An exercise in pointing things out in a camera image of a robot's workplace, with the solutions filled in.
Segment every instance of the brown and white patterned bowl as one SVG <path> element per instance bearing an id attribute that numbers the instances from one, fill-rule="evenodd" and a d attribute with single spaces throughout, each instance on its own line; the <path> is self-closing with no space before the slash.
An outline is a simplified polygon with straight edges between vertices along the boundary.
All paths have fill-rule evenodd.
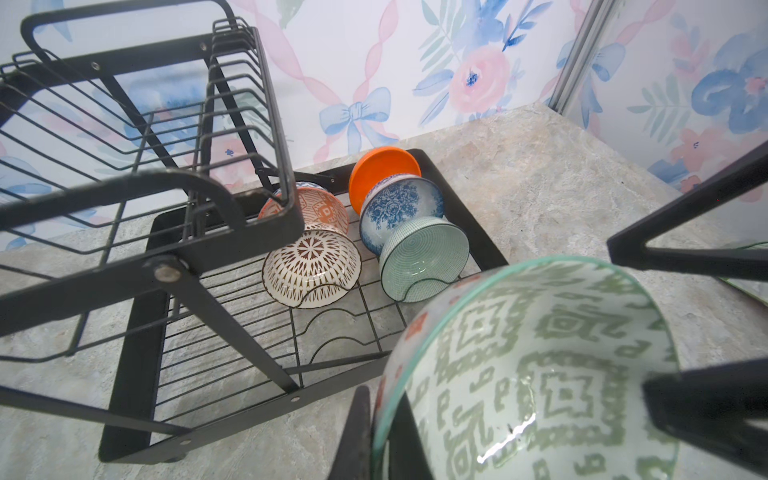
<path id="1" fill-rule="evenodd" d="M 298 187 L 299 207 L 304 216 L 304 223 L 322 222 L 341 230 L 345 235 L 349 231 L 349 215 L 341 201 L 329 191 L 318 187 Z M 268 217 L 283 208 L 271 198 L 259 212 L 259 218 Z"/>
<path id="2" fill-rule="evenodd" d="M 327 223 L 307 223 L 298 240 L 266 256 L 262 280 L 268 294 L 285 306 L 310 309 L 345 296 L 360 277 L 355 244 Z"/>

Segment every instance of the rack handle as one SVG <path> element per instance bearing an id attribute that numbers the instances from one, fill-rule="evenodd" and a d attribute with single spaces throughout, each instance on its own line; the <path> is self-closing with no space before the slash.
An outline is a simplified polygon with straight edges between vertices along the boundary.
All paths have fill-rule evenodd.
<path id="1" fill-rule="evenodd" d="M 230 228 L 245 227 L 243 209 L 224 186 L 196 172 L 169 169 L 139 172 L 0 207 L 0 230 L 174 189 L 200 192 L 214 202 Z"/>
<path id="2" fill-rule="evenodd" d="M 40 12 L 29 15 L 22 20 L 22 38 L 30 50 L 38 54 L 41 60 L 47 61 L 50 58 L 42 51 L 40 45 L 35 40 L 35 28 L 50 25 L 53 23 L 66 22 L 69 20 L 79 20 L 82 18 L 98 17 L 101 15 L 111 15 L 114 13 L 133 12 L 135 10 L 146 10 L 156 7 L 169 7 L 172 5 L 182 5 L 196 2 L 216 2 L 230 23 L 234 22 L 235 14 L 227 0 L 120 0 L 119 2 L 97 3 L 95 5 L 85 5 L 82 7 L 63 8 L 61 10 L 52 10 L 50 12 Z"/>

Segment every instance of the blue floral bowl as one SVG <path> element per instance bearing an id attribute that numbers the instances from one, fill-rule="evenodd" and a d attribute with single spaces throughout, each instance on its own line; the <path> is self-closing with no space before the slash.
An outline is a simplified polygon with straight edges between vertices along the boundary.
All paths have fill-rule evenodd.
<path id="1" fill-rule="evenodd" d="M 418 175 L 397 174 L 371 189 L 361 211 L 360 238 L 379 256 L 395 228 L 414 218 L 442 218 L 444 207 L 440 189 L 433 182 Z"/>

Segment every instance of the green patterned bowl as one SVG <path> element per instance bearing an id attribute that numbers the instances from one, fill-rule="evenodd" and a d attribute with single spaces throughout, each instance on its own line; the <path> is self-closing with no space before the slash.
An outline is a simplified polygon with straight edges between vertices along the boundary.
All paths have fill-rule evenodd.
<path id="1" fill-rule="evenodd" d="M 442 292 L 469 258 L 464 230 L 437 217 L 408 220 L 384 243 L 379 273 L 384 292 L 399 302 L 420 302 Z"/>
<path id="2" fill-rule="evenodd" d="M 374 476 L 406 393 L 434 478 L 671 478 L 678 444 L 651 425 L 641 385 L 678 369 L 658 307 L 614 265 L 480 273 L 428 303 L 389 356 Z"/>

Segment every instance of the dish rack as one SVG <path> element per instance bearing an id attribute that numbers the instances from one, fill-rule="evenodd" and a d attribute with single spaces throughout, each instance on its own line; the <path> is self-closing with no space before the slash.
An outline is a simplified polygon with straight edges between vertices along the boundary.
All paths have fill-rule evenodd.
<path id="1" fill-rule="evenodd" d="M 224 0 L 212 0 L 225 19 L 204 35 L 66 59 L 33 35 L 43 25 L 200 1 L 125 0 L 32 15 L 22 22 L 31 50 L 0 66 L 8 150 L 0 169 L 21 178 L 0 189 L 0 231 L 30 243 L 0 253 L 0 337 L 10 346 L 0 361 L 61 369 L 86 356 L 114 375 L 107 408 L 56 398 L 55 388 L 42 395 L 4 386 L 0 405 L 103 423 L 103 462 L 177 461 L 374 378 L 421 306 L 386 297 L 376 258 L 354 234 L 352 165 L 292 171 L 258 31 Z M 140 111 L 120 82 L 186 62 L 205 64 L 199 101 Z M 212 154 L 225 140 L 243 152 Z M 473 260 L 460 278 L 505 265 L 427 154 L 410 153 L 443 192 L 446 218 L 468 235 Z M 83 167 L 89 162 L 98 169 Z M 219 182 L 243 165 L 252 183 Z M 280 305 L 261 282 L 265 254 L 303 231 L 296 180 L 347 206 L 363 260 L 355 288 L 314 310 Z M 270 198 L 283 209 L 258 219 Z M 51 221 L 85 230 L 36 234 Z M 30 355 L 32 333 L 52 351 Z M 102 356 L 108 347 L 114 355 Z"/>

